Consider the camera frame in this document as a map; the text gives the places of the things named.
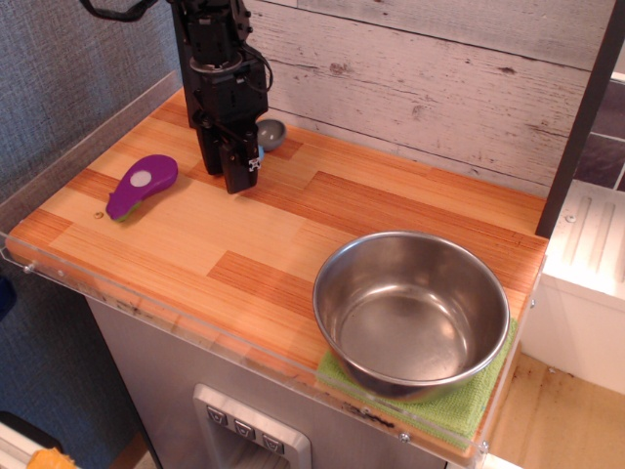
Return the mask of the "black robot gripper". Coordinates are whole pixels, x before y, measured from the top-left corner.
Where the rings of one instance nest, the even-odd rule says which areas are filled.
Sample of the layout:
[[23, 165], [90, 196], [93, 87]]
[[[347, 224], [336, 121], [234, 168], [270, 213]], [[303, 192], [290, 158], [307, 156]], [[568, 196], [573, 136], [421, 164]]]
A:
[[264, 159], [256, 122], [268, 110], [266, 61], [236, 56], [216, 66], [188, 58], [185, 66], [189, 117], [206, 171], [224, 174], [230, 194], [255, 187]]

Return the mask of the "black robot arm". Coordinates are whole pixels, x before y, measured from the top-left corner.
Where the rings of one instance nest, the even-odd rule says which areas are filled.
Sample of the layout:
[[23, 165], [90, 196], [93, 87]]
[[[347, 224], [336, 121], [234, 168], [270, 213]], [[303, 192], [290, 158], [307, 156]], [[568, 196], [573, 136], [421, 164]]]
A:
[[247, 43], [251, 12], [241, 1], [173, 1], [187, 118], [206, 171], [229, 193], [256, 186], [257, 119], [268, 111], [271, 66]]

